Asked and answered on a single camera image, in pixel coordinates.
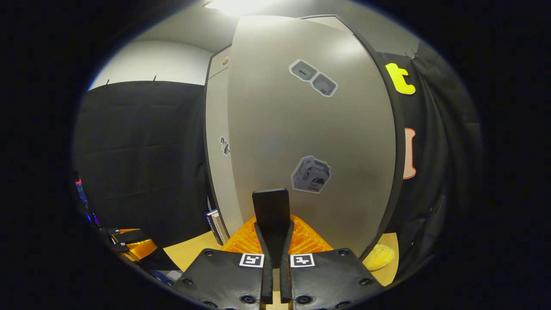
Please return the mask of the black door handle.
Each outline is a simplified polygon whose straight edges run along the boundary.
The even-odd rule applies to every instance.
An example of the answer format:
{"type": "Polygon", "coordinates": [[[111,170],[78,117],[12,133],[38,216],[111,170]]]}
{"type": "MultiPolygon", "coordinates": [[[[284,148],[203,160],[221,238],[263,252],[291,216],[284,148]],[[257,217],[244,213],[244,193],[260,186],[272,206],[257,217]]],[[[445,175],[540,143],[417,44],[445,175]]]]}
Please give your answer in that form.
{"type": "Polygon", "coordinates": [[[286,188],[252,193],[256,223],[270,255],[272,267],[279,269],[291,225],[291,208],[286,188]]]}

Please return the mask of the dark device with coloured lights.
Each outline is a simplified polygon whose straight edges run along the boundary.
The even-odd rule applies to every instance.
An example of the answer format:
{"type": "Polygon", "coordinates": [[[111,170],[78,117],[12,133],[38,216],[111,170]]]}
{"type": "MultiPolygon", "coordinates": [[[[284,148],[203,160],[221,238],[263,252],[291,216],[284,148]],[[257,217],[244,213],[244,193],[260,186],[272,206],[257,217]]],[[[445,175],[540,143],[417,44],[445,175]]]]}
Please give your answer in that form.
{"type": "Polygon", "coordinates": [[[94,211],[91,209],[91,206],[89,204],[89,200],[87,195],[85,194],[83,181],[81,180],[81,177],[78,176],[75,181],[75,188],[77,191],[77,195],[81,201],[82,208],[84,210],[85,216],[88,218],[88,221],[93,224],[95,227],[100,227],[99,220],[95,216],[94,211]]]}

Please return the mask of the grey cabinet drawer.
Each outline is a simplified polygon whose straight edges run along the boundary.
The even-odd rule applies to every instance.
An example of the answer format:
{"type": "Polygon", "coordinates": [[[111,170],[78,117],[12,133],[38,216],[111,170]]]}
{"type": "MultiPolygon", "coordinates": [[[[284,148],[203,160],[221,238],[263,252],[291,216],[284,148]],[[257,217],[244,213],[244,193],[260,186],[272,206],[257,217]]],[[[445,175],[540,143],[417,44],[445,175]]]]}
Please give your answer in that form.
{"type": "Polygon", "coordinates": [[[231,49],[232,45],[230,44],[211,57],[208,69],[208,79],[229,67],[231,49]]]}

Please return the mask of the black backdrop cloth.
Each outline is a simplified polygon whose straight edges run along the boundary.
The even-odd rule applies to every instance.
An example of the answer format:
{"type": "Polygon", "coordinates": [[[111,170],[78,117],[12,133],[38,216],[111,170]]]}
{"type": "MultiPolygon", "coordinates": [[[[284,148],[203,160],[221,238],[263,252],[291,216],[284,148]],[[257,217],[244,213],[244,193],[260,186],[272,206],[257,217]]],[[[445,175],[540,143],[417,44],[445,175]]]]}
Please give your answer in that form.
{"type": "Polygon", "coordinates": [[[432,257],[447,213],[449,150],[443,122],[427,85],[406,56],[381,53],[386,63],[405,69],[405,81],[415,86],[412,95],[398,94],[405,118],[406,167],[397,206],[387,227],[398,240],[397,280],[418,271],[432,257]]]}
{"type": "Polygon", "coordinates": [[[108,228],[139,228],[160,248],[209,231],[204,86],[121,82],[81,100],[74,168],[108,228]]]}
{"type": "Polygon", "coordinates": [[[431,45],[420,42],[412,65],[427,86],[435,104],[448,150],[450,178],[446,223],[441,245],[467,237],[474,231],[470,213],[483,193],[483,137],[480,117],[457,71],[431,45]]]}

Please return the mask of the blue white item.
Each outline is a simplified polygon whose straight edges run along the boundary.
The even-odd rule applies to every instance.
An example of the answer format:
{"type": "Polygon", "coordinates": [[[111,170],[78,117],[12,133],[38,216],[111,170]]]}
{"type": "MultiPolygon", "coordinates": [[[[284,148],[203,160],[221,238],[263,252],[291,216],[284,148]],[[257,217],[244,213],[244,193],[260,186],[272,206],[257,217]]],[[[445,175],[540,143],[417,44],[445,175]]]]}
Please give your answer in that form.
{"type": "Polygon", "coordinates": [[[183,275],[181,270],[151,270],[150,274],[163,284],[173,286],[183,275]]]}

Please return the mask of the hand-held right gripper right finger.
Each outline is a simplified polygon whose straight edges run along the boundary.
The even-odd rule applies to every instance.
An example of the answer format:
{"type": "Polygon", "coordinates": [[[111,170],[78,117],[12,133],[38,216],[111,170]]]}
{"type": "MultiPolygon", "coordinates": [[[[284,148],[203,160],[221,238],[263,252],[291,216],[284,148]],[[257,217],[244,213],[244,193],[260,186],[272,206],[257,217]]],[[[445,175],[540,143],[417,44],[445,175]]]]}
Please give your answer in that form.
{"type": "Polygon", "coordinates": [[[340,310],[384,292],[351,249],[331,247],[295,215],[284,243],[280,283],[289,310],[340,310]]]}

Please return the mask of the yellow round bun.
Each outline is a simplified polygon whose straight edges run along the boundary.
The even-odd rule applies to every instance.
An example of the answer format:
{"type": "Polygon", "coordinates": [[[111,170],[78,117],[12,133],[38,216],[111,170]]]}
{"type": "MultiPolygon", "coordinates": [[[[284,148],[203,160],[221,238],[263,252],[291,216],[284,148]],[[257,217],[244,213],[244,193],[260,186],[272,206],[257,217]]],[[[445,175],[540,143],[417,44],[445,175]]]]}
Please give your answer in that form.
{"type": "Polygon", "coordinates": [[[386,267],[396,257],[396,252],[387,245],[377,243],[362,264],[368,271],[376,271],[386,267]]]}

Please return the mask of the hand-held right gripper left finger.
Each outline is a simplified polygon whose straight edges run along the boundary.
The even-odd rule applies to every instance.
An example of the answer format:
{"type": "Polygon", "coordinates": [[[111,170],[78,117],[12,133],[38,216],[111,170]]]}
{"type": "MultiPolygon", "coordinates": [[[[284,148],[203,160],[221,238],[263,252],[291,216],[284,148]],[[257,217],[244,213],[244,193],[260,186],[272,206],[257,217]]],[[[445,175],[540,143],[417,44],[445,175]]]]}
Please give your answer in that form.
{"type": "Polygon", "coordinates": [[[256,218],[220,249],[198,251],[172,288],[207,310],[266,310],[273,302],[273,271],[256,218]]]}

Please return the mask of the bright ceiling light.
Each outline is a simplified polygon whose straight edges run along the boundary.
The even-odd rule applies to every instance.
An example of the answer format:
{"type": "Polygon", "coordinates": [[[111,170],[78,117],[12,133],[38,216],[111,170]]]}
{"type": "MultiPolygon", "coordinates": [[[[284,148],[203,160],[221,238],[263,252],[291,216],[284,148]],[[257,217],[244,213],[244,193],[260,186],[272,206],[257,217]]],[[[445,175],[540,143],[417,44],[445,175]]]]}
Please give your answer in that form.
{"type": "Polygon", "coordinates": [[[279,0],[205,0],[203,6],[225,15],[240,16],[275,4],[279,0]]]}

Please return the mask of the white striped book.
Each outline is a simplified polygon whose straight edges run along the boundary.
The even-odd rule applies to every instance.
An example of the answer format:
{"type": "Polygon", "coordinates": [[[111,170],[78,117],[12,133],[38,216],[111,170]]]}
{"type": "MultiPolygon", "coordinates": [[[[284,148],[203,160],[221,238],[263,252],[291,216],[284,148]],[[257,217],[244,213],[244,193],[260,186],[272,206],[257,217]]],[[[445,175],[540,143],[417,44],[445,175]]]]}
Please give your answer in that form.
{"type": "Polygon", "coordinates": [[[205,214],[209,227],[212,230],[215,239],[219,245],[225,245],[229,240],[229,235],[226,226],[223,223],[222,217],[217,209],[209,211],[205,214]]]}

